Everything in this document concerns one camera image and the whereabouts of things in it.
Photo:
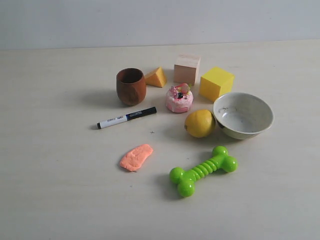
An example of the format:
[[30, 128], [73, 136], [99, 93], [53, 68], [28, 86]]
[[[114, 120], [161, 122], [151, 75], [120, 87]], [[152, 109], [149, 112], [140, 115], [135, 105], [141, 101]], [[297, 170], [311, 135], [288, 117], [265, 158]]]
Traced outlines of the green bone dog toy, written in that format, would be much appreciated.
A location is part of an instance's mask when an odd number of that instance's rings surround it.
[[217, 170], [232, 173], [237, 168], [237, 159], [229, 155], [226, 147], [218, 145], [213, 148], [211, 158], [189, 170], [184, 170], [181, 167], [175, 167], [170, 171], [169, 178], [173, 184], [177, 185], [179, 195], [186, 198], [194, 194], [196, 181]]

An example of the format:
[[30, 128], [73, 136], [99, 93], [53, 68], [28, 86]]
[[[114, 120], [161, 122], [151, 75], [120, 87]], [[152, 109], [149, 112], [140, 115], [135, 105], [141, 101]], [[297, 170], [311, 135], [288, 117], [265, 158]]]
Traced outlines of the light wooden cube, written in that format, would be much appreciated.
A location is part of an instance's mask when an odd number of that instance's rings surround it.
[[179, 54], [174, 63], [173, 81], [194, 86], [198, 77], [201, 57], [194, 54]]

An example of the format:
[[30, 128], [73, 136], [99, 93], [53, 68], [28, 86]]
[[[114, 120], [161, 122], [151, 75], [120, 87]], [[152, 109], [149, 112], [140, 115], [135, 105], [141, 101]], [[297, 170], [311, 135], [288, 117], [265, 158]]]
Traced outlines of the yellow lemon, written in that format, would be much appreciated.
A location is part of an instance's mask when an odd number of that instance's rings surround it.
[[207, 109], [200, 109], [187, 116], [184, 129], [195, 138], [209, 136], [216, 127], [213, 114]]

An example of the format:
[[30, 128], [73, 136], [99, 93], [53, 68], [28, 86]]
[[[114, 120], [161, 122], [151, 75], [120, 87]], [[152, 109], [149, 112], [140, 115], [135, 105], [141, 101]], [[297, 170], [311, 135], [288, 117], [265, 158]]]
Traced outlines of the orange putty blob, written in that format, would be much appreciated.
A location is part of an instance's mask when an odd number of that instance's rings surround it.
[[127, 152], [119, 162], [119, 166], [129, 172], [136, 172], [141, 168], [145, 160], [153, 153], [149, 144], [142, 144]]

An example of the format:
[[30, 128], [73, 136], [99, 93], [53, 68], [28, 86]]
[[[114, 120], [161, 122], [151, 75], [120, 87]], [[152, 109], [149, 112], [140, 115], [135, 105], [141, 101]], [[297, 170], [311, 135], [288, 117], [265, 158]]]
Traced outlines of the white ceramic bowl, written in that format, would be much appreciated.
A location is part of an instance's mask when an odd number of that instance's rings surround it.
[[212, 112], [222, 132], [236, 140], [253, 138], [274, 122], [271, 107], [261, 98], [244, 92], [228, 92], [218, 97]]

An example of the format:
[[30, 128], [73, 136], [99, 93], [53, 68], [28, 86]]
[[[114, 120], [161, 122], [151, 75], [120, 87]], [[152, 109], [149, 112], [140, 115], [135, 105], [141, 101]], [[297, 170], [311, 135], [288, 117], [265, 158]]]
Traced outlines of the orange wooden wedge block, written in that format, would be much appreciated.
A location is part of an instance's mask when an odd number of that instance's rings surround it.
[[162, 67], [158, 67], [155, 70], [149, 72], [144, 76], [144, 79], [147, 85], [158, 88], [163, 88], [167, 83], [167, 78]]

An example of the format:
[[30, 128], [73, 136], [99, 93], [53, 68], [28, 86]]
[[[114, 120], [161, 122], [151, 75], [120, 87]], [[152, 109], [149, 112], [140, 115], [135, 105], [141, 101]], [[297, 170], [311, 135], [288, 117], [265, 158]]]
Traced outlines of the pink toy cake squishy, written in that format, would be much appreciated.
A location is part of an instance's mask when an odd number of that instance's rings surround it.
[[191, 87], [187, 83], [171, 86], [165, 96], [165, 106], [173, 113], [188, 112], [194, 100]]

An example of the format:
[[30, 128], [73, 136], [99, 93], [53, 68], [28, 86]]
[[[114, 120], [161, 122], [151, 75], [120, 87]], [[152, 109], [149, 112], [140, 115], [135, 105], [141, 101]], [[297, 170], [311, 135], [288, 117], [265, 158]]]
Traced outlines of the yellow cube block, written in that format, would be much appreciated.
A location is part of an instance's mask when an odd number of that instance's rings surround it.
[[199, 94], [214, 102], [232, 90], [235, 75], [220, 67], [213, 67], [200, 77]]

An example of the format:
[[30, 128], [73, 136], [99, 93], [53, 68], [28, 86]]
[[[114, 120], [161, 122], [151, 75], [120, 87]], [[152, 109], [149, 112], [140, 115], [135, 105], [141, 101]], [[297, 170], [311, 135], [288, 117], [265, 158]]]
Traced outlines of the black and white marker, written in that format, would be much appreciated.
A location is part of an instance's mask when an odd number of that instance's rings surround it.
[[110, 126], [121, 124], [121, 123], [124, 123], [124, 122], [127, 122], [127, 121], [131, 121], [131, 120], [134, 120], [134, 119], [141, 118], [141, 117], [153, 115], [153, 114], [156, 114], [156, 113], [157, 113], [156, 107], [150, 107], [150, 108], [147, 108], [147, 109], [139, 110], [139, 111], [136, 111], [136, 112], [128, 113], [128, 114], [125, 114], [125, 115], [121, 115], [121, 116], [114, 117], [114, 118], [111, 118], [111, 119], [108, 119], [108, 120], [105, 120], [105, 121], [98, 122], [97, 123], [97, 128], [98, 129], [107, 128], [107, 127], [110, 127]]

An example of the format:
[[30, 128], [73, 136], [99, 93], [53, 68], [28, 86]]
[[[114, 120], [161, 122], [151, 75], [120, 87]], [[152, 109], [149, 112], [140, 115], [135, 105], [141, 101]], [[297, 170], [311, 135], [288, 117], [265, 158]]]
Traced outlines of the brown wooden cup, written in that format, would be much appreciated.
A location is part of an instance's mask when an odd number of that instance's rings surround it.
[[118, 98], [127, 106], [141, 103], [147, 92], [143, 72], [137, 68], [120, 70], [116, 75], [116, 92]]

